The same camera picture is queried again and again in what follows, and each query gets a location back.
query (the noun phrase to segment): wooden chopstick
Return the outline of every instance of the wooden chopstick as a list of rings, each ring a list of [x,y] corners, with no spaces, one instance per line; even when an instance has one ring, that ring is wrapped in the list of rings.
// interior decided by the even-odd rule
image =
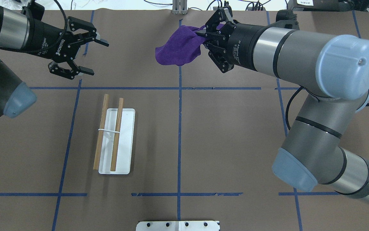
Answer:
[[[106,112],[108,109],[108,104],[109,104],[109,95],[105,94],[103,98],[102,115],[100,117],[100,125],[99,125],[100,129],[105,128]],[[93,163],[93,170],[99,169],[100,153],[102,151],[102,142],[103,142],[103,130],[99,130],[99,133],[97,135],[95,162]]]
[[[114,134],[112,162],[111,162],[110,171],[116,171],[117,148],[119,146],[120,126],[122,124],[123,103],[124,103],[124,99],[123,98],[119,98],[119,106],[117,108],[116,130],[115,130],[115,131],[117,131],[119,133],[115,133]]]

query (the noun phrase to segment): white tray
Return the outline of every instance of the white tray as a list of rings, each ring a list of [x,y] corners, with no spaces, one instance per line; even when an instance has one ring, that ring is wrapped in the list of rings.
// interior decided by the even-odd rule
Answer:
[[[106,112],[105,129],[114,131],[116,127],[117,108],[109,108]],[[120,125],[119,146],[117,149],[116,171],[110,171],[112,161],[114,133],[104,132],[102,151],[100,153],[100,174],[129,174],[133,147],[135,110],[123,108]]]

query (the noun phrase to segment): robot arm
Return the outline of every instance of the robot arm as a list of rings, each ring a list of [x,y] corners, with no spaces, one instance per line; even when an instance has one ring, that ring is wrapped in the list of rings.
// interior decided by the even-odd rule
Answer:
[[[25,6],[21,13],[0,6],[0,47],[52,59],[49,71],[67,79],[74,79],[79,73],[93,75],[92,69],[77,66],[74,59],[81,45],[94,41],[108,47],[107,41],[100,38],[92,23],[74,17],[67,18],[69,30],[62,35],[63,29],[41,21],[44,11],[45,8],[35,1]],[[73,31],[78,29],[86,32],[74,35]],[[65,62],[71,70],[58,66]]]
[[[242,24],[228,5],[196,33],[208,38],[204,45],[221,72],[237,65],[309,92],[273,164],[278,178],[307,192],[325,184],[369,203],[369,161],[338,146],[369,100],[369,40],[300,31],[289,10],[268,26]]]
[[[66,19],[63,9],[58,6],[65,19],[64,29],[41,22],[45,9],[34,0],[21,13],[0,6],[0,49],[51,59],[49,72],[67,79],[74,79],[80,73],[93,75],[93,70],[74,62],[80,46],[90,41],[107,47],[109,44],[100,38],[92,23],[73,17]],[[73,34],[78,29],[86,32]],[[65,62],[70,70],[59,67],[58,63]],[[32,90],[0,60],[0,117],[14,118],[36,99]]]

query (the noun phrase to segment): blue tape line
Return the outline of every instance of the blue tape line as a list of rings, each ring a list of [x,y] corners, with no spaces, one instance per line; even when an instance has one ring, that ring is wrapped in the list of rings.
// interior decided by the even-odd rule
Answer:
[[[82,90],[178,90],[170,87],[82,87]]]
[[[90,15],[90,22],[93,23],[93,16],[95,15],[95,11],[92,10],[92,15]],[[89,43],[86,43],[86,48],[85,48],[85,52],[83,53],[83,55],[85,56],[88,53],[88,48],[89,48]]]
[[[300,205],[298,203],[298,193],[297,189],[294,188],[294,200],[296,201],[296,210],[297,210],[297,218],[298,218],[298,227],[300,231],[303,231],[303,224],[301,222],[301,212],[300,212]]]
[[[181,196],[240,196],[242,192],[181,192]],[[132,196],[178,196],[176,192],[131,193]]]
[[[356,25],[356,30],[357,30],[358,37],[361,38],[360,30],[358,29],[356,12],[354,10],[353,10],[353,19],[354,19],[354,24]]]
[[[61,193],[60,196],[88,196],[87,193]]]
[[[75,100],[75,107],[73,108],[72,122],[70,124],[69,138],[67,140],[66,154],[64,156],[62,176],[60,178],[59,195],[57,197],[57,202],[56,202],[56,209],[55,209],[54,222],[52,224],[52,231],[55,231],[55,228],[56,228],[57,214],[59,212],[60,198],[61,198],[60,194],[62,193],[62,189],[63,189],[63,182],[64,182],[64,176],[65,176],[65,173],[66,173],[67,159],[69,157],[69,151],[70,151],[70,141],[72,140],[73,126],[75,124],[76,110],[78,108],[81,86],[82,86],[82,80],[79,80],[78,92],[76,94],[76,100]]]
[[[268,11],[265,12],[267,14],[267,23],[268,25],[270,25],[270,14],[268,13]]]
[[[282,87],[279,87],[279,88],[274,88],[274,90],[298,90],[298,88],[282,88]]]
[[[181,196],[240,196],[242,192],[183,192]]]
[[[178,150],[177,150],[177,220],[181,220],[181,67],[179,67],[179,134],[178,134]]]
[[[176,192],[140,192],[140,193],[131,193],[132,196],[177,196]]]
[[[77,90],[78,87],[30,87],[34,90]],[[179,90],[176,87],[81,87],[81,90]],[[186,87],[182,90],[261,90],[261,87]]]
[[[77,90],[77,87],[29,87],[33,90]]]
[[[340,195],[340,193],[337,192],[279,192],[279,196],[335,196]]]
[[[284,114],[284,104],[283,104],[283,98],[281,96],[281,89],[280,89],[280,81],[277,79],[277,88],[278,88],[278,98],[280,99],[280,107],[281,107],[281,115],[283,117],[283,123],[284,123],[284,134],[287,136],[287,124],[286,124],[286,117]]]
[[[54,216],[54,222],[52,224],[52,231],[55,231],[56,229],[57,214],[59,213],[60,199],[61,199],[61,196],[58,196],[56,200],[55,216]]]
[[[238,88],[238,87],[234,87],[234,88],[217,88],[217,87],[187,87],[187,88],[182,88],[182,90],[261,90],[262,88],[260,87],[251,87],[251,88]]]
[[[87,196],[87,193],[0,192],[0,196]]]

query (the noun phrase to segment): purple cloth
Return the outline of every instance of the purple cloth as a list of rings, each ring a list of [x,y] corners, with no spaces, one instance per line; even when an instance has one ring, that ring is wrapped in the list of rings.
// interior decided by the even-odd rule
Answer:
[[[180,26],[171,35],[166,44],[156,47],[155,57],[157,62],[162,65],[175,64],[177,66],[183,66],[193,61],[201,54],[200,45],[206,41],[206,38],[200,37],[195,33],[202,28],[185,25]]]

